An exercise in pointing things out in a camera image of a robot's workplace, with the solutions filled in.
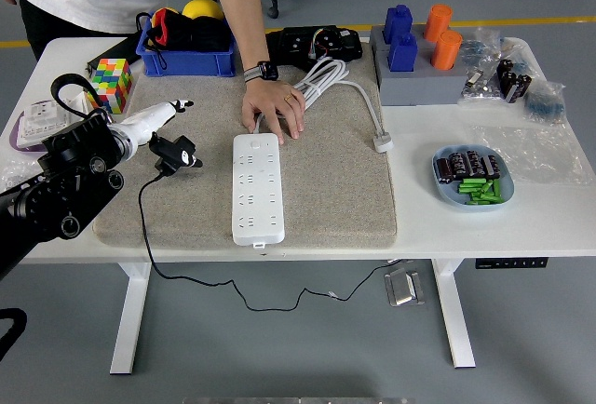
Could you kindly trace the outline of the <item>person's left hand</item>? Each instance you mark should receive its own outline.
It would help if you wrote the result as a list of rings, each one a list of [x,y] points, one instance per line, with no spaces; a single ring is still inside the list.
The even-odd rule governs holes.
[[[297,140],[305,129],[305,97],[284,81],[253,79],[246,84],[241,106],[241,123],[249,131],[256,129],[255,116],[264,115],[272,133],[284,143],[284,134],[278,121],[280,114],[286,121],[290,136]]]

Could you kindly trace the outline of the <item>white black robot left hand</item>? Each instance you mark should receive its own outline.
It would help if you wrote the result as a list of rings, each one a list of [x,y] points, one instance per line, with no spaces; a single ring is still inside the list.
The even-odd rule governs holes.
[[[168,141],[156,134],[176,114],[183,113],[193,104],[189,100],[161,102],[110,125],[122,154],[121,160],[130,160],[140,146],[149,144],[149,149],[160,157],[157,168],[167,176],[180,167],[201,168],[202,162],[195,157],[196,147],[188,138],[181,136],[176,141]]]

